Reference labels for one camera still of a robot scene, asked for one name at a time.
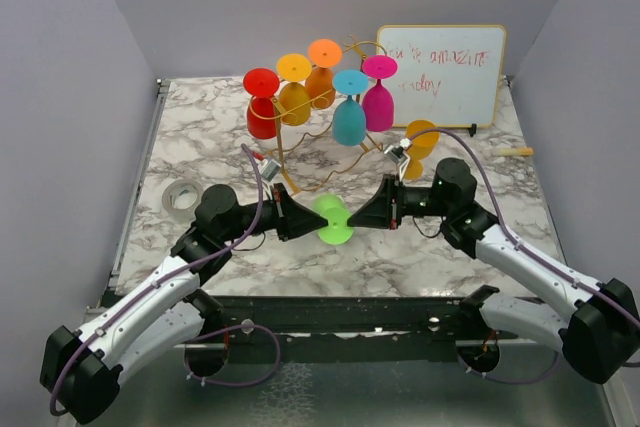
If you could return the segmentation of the green wine glass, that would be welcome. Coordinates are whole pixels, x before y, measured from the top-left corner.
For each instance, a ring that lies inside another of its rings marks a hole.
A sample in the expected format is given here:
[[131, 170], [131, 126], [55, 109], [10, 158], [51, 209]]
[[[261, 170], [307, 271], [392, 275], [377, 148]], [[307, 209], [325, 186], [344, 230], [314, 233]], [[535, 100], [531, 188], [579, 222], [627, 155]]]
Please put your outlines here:
[[323, 194], [313, 204], [316, 214], [324, 218], [328, 225], [317, 231], [318, 237], [328, 245], [346, 243], [354, 229], [347, 225], [351, 216], [342, 199], [335, 194]]

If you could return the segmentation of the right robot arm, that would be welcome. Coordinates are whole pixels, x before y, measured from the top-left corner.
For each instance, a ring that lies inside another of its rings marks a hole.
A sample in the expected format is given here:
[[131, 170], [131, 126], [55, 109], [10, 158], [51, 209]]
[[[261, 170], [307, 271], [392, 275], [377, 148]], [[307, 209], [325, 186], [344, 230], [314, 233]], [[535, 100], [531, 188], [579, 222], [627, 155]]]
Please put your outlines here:
[[631, 289], [603, 283], [547, 256], [516, 236], [496, 212], [475, 200], [476, 178], [460, 159], [446, 158], [429, 187], [384, 176], [373, 197], [351, 215], [351, 227], [393, 230], [402, 219], [439, 217], [454, 249], [491, 265], [541, 299], [519, 301], [483, 288], [459, 314], [461, 330], [481, 338], [493, 330], [546, 345], [588, 381], [606, 383], [639, 349], [639, 313]]

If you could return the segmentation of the yellow wine glass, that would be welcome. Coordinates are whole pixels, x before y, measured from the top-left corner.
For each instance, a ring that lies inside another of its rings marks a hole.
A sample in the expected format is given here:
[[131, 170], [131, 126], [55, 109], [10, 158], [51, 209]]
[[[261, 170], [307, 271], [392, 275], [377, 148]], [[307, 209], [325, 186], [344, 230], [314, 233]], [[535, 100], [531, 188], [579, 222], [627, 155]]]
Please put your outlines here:
[[[435, 125], [430, 121], [415, 120], [407, 126], [405, 134], [409, 138], [432, 128], [435, 128]], [[422, 161], [431, 154], [439, 140], [439, 136], [438, 132], [430, 132], [417, 136], [412, 140], [411, 146], [407, 151], [410, 161], [404, 175], [405, 180], [417, 180], [422, 175]]]

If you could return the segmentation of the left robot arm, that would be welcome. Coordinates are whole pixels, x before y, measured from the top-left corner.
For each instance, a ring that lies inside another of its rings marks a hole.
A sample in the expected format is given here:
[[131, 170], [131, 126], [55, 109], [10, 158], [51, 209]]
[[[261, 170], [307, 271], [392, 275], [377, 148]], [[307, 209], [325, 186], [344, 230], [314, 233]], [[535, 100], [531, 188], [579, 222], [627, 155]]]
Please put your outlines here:
[[128, 377], [164, 351], [185, 341], [227, 339], [223, 308], [202, 287], [233, 249], [252, 234], [273, 230], [288, 241], [328, 224], [283, 184], [270, 191], [241, 205], [228, 185], [206, 189], [188, 230], [142, 283], [93, 320], [49, 335], [40, 383], [51, 395], [52, 415], [89, 423], [113, 403]]

